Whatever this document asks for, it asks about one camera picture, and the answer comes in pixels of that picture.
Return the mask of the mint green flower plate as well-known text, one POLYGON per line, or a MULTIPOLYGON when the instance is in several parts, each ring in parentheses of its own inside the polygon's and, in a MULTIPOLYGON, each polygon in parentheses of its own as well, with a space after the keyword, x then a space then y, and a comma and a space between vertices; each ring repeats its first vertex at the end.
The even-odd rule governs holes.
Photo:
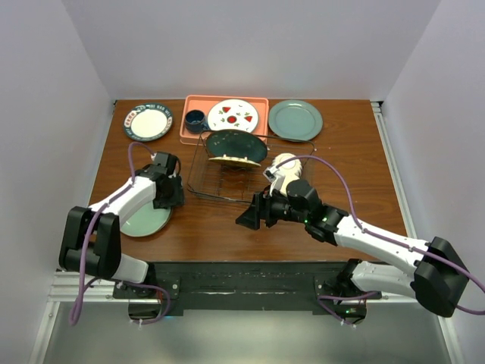
POLYGON ((172 208, 155 209, 145 204, 121 226, 120 232, 128 237, 147 237, 160 231, 170 220, 172 208))

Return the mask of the black wire dish rack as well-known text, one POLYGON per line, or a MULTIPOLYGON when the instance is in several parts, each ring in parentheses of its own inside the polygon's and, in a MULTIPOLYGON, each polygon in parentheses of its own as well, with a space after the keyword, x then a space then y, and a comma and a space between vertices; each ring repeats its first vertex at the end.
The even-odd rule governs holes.
POLYGON ((188 191, 201 198, 229 202, 250 203, 253 193, 263 190, 268 185, 263 172, 280 153, 312 155, 316 151, 311 141, 267 136, 265 144, 268 155, 262 162, 258 162, 261 167, 238 168, 210 162, 208 159, 213 156, 206 149, 206 138, 200 136, 196 144, 187 179, 188 191))

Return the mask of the yellow woven round coaster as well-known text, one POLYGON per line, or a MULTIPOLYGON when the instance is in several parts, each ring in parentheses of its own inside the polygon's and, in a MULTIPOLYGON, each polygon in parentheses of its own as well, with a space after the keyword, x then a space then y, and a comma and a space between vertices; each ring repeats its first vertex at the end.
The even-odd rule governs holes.
POLYGON ((227 165, 230 167, 238 167, 238 168, 258 168, 261 165, 257 162, 254 162, 247 157, 240 158, 228 155, 216 156, 211 157, 208 159, 210 162, 219 163, 221 165, 227 165))

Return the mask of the white bowl blue striped outside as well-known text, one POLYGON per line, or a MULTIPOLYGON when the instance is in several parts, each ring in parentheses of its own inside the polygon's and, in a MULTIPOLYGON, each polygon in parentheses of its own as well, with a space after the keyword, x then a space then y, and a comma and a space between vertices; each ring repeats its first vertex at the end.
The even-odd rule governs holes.
POLYGON ((278 168, 278 174, 300 177, 302 175, 302 163, 299 159, 290 160, 293 157, 295 157, 295 155, 292 153, 280 153, 274 158, 271 166, 276 167, 281 162, 284 162, 284 164, 278 168))

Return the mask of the dark teal speckled plate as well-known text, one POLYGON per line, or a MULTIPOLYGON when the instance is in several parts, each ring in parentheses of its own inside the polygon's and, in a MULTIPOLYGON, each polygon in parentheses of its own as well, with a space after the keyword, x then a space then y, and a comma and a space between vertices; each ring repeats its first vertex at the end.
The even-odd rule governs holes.
POLYGON ((257 136, 241 130, 218 130, 205 140, 206 149, 213 157, 247 158, 262 162, 268 155, 266 144, 257 136))

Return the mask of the cream white mug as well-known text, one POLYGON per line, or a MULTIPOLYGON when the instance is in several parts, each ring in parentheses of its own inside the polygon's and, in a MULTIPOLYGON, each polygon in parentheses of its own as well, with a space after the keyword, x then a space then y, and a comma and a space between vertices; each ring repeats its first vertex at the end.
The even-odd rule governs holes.
POLYGON ((283 176, 279 187, 280 194, 287 197, 286 188, 291 182, 299 179, 300 176, 297 174, 286 174, 285 176, 283 176))

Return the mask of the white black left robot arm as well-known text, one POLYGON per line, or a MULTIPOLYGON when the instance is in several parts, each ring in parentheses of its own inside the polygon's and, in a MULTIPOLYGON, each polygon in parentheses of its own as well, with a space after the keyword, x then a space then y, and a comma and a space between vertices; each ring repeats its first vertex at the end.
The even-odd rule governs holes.
POLYGON ((184 205, 179 167, 178 157, 157 152, 110 196, 89 207, 73 207, 67 214, 60 267, 81 277, 130 282, 139 297, 150 297, 157 279, 149 274, 149 263, 121 252, 120 228, 144 206, 163 211, 184 205))

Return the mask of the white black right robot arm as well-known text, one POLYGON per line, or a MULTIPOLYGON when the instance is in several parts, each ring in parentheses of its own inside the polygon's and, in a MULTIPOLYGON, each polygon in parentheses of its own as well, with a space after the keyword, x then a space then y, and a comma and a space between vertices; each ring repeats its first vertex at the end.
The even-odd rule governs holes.
POLYGON ((348 263, 337 280, 339 292, 348 298, 361 292, 395 293, 449 318, 469 282, 468 270, 448 240, 413 239, 367 224, 322 202, 317 190, 303 179, 290 182, 285 193, 266 187, 254 194, 236 223, 256 231, 261 224, 271 227, 279 220, 303 224, 319 242, 379 259, 378 263, 348 263))

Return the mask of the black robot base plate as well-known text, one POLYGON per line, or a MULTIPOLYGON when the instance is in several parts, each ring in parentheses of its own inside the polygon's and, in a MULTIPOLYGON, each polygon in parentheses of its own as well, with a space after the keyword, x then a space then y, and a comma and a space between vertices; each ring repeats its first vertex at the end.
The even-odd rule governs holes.
POLYGON ((363 291, 352 285, 349 262, 155 262, 149 283, 164 288, 161 303, 151 288, 115 287, 113 296, 129 300, 133 319, 148 319, 163 307, 169 315, 187 310, 335 312, 361 322, 367 315, 363 291))

